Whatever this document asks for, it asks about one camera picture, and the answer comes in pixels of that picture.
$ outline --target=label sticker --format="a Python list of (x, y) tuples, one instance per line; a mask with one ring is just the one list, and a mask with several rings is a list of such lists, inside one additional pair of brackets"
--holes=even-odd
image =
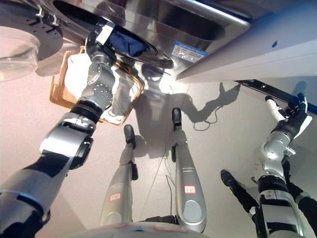
[(120, 198), (121, 198), (121, 193), (120, 192), (115, 193), (115, 194), (110, 196), (110, 202), (119, 200)]
[(172, 55), (189, 62), (196, 63), (208, 54), (176, 41)]
[(193, 193), (196, 193), (196, 188), (195, 188), (195, 186), (187, 186), (187, 185), (185, 185), (184, 186), (184, 189), (185, 189), (185, 193), (186, 194), (193, 194)]

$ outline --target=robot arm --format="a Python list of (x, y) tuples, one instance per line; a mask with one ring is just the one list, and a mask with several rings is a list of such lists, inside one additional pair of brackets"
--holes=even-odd
[(259, 188), (260, 206), (256, 209), (258, 237), (304, 237), (305, 231), (289, 194), (283, 173), (283, 159), (295, 154), (289, 143), (312, 121), (307, 115), (307, 100), (298, 95), (298, 105), (284, 111), (272, 97), (266, 103), (278, 121), (267, 141), (261, 146), (254, 173)]
[(44, 225), (69, 170), (85, 163), (96, 123), (112, 103), (115, 78), (110, 67), (116, 58), (105, 41), (97, 41), (103, 32), (102, 24), (97, 24), (88, 37), (86, 49), (92, 64), (81, 98), (47, 134), (38, 161), (13, 174), (1, 186), (0, 237), (33, 238)]

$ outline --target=robot leg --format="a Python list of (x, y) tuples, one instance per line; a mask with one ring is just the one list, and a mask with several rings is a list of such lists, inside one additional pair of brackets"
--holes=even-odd
[(174, 108), (172, 120), (175, 145), (172, 160), (176, 162), (176, 212), (178, 222), (196, 232), (206, 226), (206, 204), (200, 180), (189, 152), (187, 138), (181, 126), (181, 111)]
[(138, 179), (138, 169), (134, 163), (134, 131), (131, 125), (124, 127), (126, 146), (121, 154), (120, 165), (112, 177), (106, 192), (100, 218), (100, 226), (132, 222), (131, 181)]

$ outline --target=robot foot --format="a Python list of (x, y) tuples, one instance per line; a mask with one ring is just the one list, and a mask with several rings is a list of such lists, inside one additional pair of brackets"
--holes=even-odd
[(174, 131), (182, 128), (182, 113), (179, 108), (174, 108), (172, 110), (172, 121)]
[(125, 142), (127, 144), (132, 144), (132, 148), (135, 149), (136, 143), (133, 127), (131, 125), (125, 125), (123, 131), (125, 136)]

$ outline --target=black shoe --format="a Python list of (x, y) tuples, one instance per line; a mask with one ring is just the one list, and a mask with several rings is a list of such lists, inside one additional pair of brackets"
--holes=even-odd
[(220, 177), (223, 184), (229, 187), (233, 193), (240, 186), (238, 184), (238, 181), (232, 176), (232, 174), (228, 170), (221, 170)]

